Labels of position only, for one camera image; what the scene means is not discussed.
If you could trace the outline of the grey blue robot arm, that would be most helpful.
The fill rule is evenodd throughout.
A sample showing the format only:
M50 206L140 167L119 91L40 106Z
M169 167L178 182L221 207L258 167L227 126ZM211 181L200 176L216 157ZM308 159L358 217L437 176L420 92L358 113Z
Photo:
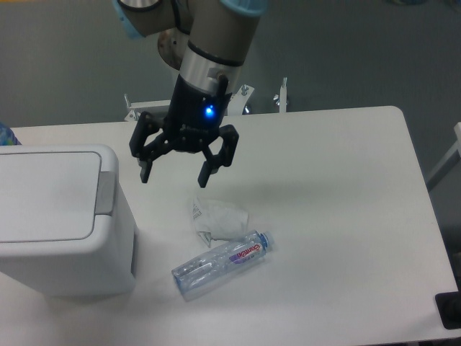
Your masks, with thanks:
M113 1L130 37L177 30L186 38L168 112L140 114L130 152L147 182L153 162L170 151L205 156L198 177L233 162L239 134L222 121L267 1Z

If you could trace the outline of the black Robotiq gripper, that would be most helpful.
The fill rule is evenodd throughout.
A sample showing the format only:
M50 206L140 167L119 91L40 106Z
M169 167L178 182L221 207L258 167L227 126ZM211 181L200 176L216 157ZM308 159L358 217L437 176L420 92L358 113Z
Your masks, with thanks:
M147 111L140 114L129 147L138 160L142 183L148 182L153 162L172 150L204 154L197 178L201 188L219 168L232 164L239 134L233 125L221 125L231 98L228 85L228 77L219 74L217 89L204 92L179 76L165 120ZM223 142L219 152L213 154L210 143L217 138Z

